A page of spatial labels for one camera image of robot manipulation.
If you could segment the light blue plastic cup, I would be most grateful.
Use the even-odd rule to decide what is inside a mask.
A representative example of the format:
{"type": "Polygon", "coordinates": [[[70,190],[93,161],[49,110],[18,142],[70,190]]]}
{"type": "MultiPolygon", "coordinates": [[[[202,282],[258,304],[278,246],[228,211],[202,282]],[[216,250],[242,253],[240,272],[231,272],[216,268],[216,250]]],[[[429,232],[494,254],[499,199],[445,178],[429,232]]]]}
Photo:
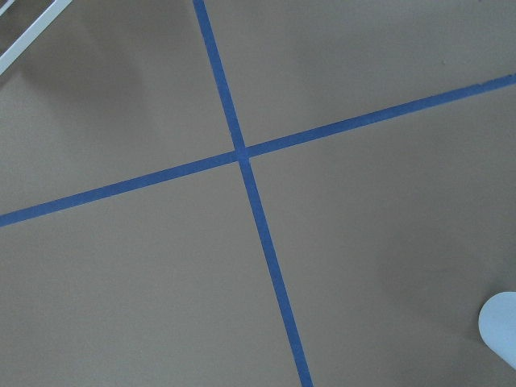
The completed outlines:
{"type": "Polygon", "coordinates": [[[515,369],[515,292],[501,292],[481,307],[478,328],[485,345],[515,369]]]}

